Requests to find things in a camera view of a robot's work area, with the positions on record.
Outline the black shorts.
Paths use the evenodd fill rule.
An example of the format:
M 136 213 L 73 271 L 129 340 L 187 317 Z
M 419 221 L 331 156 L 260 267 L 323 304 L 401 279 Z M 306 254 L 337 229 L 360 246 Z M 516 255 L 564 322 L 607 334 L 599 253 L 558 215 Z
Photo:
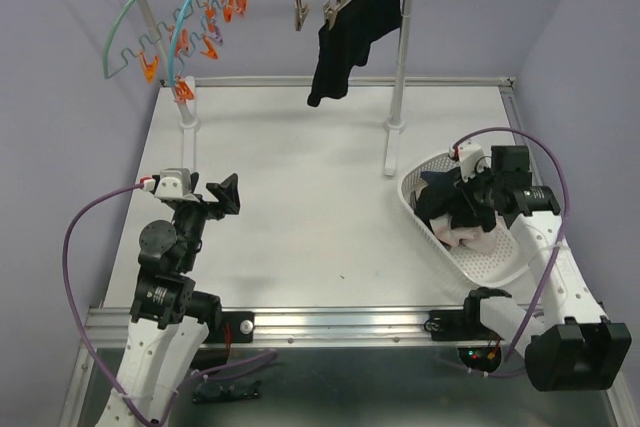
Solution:
M 315 108 L 325 98 L 345 97 L 352 69 L 365 66 L 371 45 L 401 24 L 400 0 L 350 0 L 334 24 L 318 32 L 318 62 L 307 105 Z
M 417 197 L 414 214 L 425 224 L 448 215 L 452 229 L 480 227 L 483 232 L 491 232 L 497 225 L 493 209 L 468 198 L 451 184 L 427 184 Z

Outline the pink plastic bag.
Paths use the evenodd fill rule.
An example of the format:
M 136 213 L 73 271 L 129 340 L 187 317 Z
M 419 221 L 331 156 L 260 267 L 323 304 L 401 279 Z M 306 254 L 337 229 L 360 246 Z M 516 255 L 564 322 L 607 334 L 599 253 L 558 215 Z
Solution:
M 475 252 L 491 254 L 497 247 L 497 229 L 484 232 L 481 227 L 453 227 L 448 214 L 428 222 L 434 236 L 447 248 L 467 247 Z

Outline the blue clip hanger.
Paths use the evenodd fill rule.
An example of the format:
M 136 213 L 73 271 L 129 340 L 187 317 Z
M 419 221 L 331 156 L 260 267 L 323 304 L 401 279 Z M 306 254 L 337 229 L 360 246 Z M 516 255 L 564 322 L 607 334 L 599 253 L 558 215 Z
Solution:
M 182 76 L 183 58 L 192 56 L 192 45 L 201 42 L 207 47 L 201 54 L 216 59 L 214 45 L 223 44 L 217 25 L 217 14 L 220 14 L 225 22 L 230 22 L 234 14 L 244 14 L 247 3 L 248 0 L 185 0 L 183 6 L 177 10 L 170 35 L 169 47 L 172 56 L 167 67 L 169 87 L 177 102 L 194 99 L 193 91 Z

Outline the navy underwear beige waistband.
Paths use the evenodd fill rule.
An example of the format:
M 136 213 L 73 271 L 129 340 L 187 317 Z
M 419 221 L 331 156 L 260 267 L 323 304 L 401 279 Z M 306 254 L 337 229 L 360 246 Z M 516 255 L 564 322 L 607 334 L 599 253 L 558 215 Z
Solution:
M 444 171 L 423 171 L 420 178 L 428 187 L 436 190 L 448 191 L 456 188 L 456 184 L 461 180 L 461 172 L 459 168 Z

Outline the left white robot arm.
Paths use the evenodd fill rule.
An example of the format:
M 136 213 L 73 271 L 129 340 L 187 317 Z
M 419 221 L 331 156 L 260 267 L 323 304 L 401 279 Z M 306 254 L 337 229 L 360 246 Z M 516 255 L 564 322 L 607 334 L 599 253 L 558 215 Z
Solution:
M 210 201 L 196 193 L 198 179 L 185 168 L 150 179 L 150 192 L 173 215 L 147 224 L 139 235 L 127 340 L 101 426 L 163 425 L 199 346 L 222 331 L 220 298 L 196 290 L 189 274 L 206 222 L 239 213 L 238 176 L 207 184 Z

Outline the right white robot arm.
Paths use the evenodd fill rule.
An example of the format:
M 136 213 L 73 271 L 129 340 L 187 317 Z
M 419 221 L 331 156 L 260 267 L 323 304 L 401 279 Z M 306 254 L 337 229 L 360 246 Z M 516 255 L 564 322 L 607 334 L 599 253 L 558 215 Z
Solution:
M 590 293 L 564 234 L 567 214 L 554 190 L 538 184 L 525 146 L 474 143 L 453 147 L 447 171 L 423 169 L 411 213 L 440 249 L 465 247 L 493 255 L 502 237 L 515 246 L 516 268 L 536 283 L 530 304 L 519 305 L 504 280 L 479 284 L 460 308 L 432 310 L 425 331 L 437 341 L 494 339 L 498 355 L 473 351 L 462 361 L 492 376 L 498 358 L 518 354 L 540 392 L 611 388 L 632 344 Z

